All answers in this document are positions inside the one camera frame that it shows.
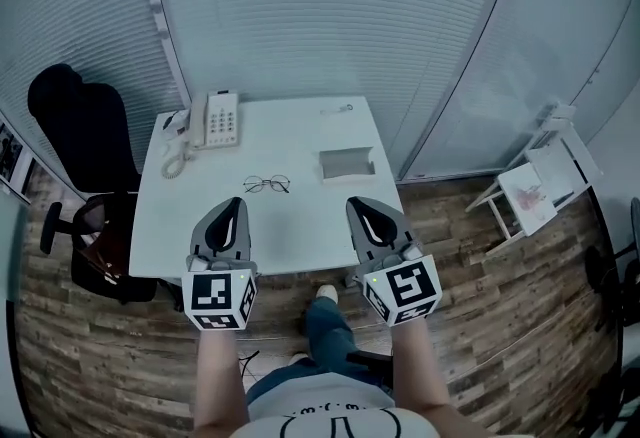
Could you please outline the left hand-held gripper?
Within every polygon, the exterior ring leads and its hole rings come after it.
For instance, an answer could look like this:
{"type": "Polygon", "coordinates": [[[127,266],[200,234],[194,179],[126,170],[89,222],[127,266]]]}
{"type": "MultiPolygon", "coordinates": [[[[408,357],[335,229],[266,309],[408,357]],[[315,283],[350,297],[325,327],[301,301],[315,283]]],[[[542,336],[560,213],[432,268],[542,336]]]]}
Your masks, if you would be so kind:
{"type": "Polygon", "coordinates": [[[248,209],[232,197],[195,226],[182,277],[185,315],[200,331],[244,330],[258,295],[248,209]]]}

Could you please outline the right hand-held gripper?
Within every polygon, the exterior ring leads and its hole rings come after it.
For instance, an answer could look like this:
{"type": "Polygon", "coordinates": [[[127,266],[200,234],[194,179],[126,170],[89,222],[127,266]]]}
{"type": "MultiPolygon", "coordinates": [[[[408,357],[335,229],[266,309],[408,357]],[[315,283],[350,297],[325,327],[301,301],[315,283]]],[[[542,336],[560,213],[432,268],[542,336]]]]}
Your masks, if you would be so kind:
{"type": "Polygon", "coordinates": [[[354,196],[346,202],[359,265],[352,280],[387,326],[434,311],[442,288],[434,258],[414,240],[403,212],[381,201],[354,196]]]}

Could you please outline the thin-rimmed eyeglasses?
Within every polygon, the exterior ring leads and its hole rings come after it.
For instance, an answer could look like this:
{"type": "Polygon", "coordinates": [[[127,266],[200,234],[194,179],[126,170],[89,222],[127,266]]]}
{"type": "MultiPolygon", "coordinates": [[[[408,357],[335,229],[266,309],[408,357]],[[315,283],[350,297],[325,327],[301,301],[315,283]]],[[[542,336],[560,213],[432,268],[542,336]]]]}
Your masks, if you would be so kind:
{"type": "Polygon", "coordinates": [[[290,180],[284,175],[273,175],[270,178],[253,175],[245,179],[243,188],[246,193],[259,193],[265,189],[288,193],[290,184],[290,180]]]}

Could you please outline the white glasses case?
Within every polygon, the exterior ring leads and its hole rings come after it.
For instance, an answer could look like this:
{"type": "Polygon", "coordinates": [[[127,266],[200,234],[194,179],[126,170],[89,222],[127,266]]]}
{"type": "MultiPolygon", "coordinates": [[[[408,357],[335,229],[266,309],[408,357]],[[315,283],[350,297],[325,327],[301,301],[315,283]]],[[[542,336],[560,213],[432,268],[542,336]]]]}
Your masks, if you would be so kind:
{"type": "Polygon", "coordinates": [[[325,184],[363,182],[376,175],[371,147],[325,150],[319,153],[321,179],[325,184]]]}

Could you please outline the person's left forearm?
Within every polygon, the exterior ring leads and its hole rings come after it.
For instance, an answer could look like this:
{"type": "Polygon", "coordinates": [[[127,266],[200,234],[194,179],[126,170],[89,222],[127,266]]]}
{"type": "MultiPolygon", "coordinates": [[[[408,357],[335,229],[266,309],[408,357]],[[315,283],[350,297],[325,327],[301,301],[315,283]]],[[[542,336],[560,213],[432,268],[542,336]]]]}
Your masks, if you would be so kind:
{"type": "Polygon", "coordinates": [[[200,335],[193,423],[193,438],[230,438],[249,423],[234,331],[200,335]]]}

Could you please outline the person's right forearm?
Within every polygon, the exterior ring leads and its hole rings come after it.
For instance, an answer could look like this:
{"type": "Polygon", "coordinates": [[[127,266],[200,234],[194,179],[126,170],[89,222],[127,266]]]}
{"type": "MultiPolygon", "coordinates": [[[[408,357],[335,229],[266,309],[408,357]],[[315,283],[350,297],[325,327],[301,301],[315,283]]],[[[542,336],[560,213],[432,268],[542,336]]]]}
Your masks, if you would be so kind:
{"type": "Polygon", "coordinates": [[[424,417],[442,438],[452,436],[450,396],[427,320],[418,318],[393,327],[391,339],[396,407],[424,417]]]}

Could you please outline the white desk telephone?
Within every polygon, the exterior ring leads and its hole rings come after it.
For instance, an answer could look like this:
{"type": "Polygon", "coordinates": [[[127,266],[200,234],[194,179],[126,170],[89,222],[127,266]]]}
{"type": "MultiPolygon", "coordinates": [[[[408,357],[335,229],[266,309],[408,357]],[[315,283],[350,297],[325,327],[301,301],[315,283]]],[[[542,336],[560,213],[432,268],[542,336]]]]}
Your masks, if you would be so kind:
{"type": "Polygon", "coordinates": [[[235,147],[239,144],[239,95],[229,90],[196,96],[192,101],[189,144],[193,150],[235,147]]]}

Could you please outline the person's blue jeans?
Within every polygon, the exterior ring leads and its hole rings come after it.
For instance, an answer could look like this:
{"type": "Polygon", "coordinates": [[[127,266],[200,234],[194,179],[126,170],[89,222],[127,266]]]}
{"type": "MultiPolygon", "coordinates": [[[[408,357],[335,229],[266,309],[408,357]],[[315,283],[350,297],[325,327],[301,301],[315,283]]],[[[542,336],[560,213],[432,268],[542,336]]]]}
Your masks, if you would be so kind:
{"type": "Polygon", "coordinates": [[[347,360],[357,347],[351,328],[333,300],[316,298],[306,312],[305,323],[311,356],[279,368],[254,384],[246,395],[250,408],[257,409],[281,395],[302,401],[322,390],[353,392],[362,401],[394,404],[379,377],[347,360]]]}

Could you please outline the small black and white gadget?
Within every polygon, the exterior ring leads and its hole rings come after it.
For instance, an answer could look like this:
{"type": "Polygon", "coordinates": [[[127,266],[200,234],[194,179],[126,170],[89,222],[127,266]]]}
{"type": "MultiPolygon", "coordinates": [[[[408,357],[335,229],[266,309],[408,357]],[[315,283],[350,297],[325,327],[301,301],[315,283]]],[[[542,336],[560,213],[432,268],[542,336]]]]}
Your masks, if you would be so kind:
{"type": "Polygon", "coordinates": [[[188,109],[174,112],[164,122],[162,130],[166,133],[183,134],[189,127],[190,111],[188,109]]]}

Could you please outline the white wooden chair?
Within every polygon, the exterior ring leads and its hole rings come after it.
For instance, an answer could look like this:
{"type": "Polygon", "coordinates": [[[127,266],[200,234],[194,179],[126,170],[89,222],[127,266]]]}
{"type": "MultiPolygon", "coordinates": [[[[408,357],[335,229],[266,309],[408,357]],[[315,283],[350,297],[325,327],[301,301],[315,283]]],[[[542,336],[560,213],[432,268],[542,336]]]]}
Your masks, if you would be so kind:
{"type": "Polygon", "coordinates": [[[534,235],[602,176],[576,131],[572,105],[553,106],[525,147],[465,211],[487,205],[503,240],[489,256],[534,235]]]}

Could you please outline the black office chair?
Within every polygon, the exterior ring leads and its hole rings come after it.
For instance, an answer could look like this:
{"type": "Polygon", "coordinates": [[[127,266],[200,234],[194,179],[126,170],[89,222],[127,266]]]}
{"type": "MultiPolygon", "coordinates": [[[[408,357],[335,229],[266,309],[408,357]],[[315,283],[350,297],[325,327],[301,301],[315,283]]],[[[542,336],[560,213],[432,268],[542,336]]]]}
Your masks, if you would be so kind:
{"type": "Polygon", "coordinates": [[[72,240],[74,284],[121,304],[151,301],[156,280],[129,273],[141,175],[119,93],[108,84],[86,83],[69,65],[56,64],[31,82],[28,110],[73,187],[89,196],[70,221],[61,218],[61,203],[51,204],[41,251],[50,254],[55,236],[66,234],[72,240]]]}

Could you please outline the person's white shirt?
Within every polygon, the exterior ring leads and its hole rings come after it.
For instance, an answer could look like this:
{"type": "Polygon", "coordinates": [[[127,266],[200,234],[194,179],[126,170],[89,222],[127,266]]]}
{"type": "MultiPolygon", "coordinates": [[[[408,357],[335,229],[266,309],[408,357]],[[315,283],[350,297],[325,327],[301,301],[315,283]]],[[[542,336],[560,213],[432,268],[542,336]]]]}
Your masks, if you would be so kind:
{"type": "Polygon", "coordinates": [[[233,438],[440,438],[382,389],[334,373],[282,383],[253,401],[249,416],[233,438]]]}

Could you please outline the framed photo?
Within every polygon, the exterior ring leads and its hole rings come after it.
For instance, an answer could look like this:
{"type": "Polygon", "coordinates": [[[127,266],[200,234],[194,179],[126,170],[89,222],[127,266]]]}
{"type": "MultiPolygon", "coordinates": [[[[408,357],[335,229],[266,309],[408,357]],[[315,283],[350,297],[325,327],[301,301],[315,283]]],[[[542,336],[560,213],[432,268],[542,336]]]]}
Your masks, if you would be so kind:
{"type": "Polygon", "coordinates": [[[0,176],[9,181],[16,169],[23,145],[0,121],[0,176]]]}
{"type": "Polygon", "coordinates": [[[50,190],[54,187],[55,180],[52,176],[33,159],[29,165],[27,176],[23,184],[23,195],[30,202],[46,199],[50,190]]]}

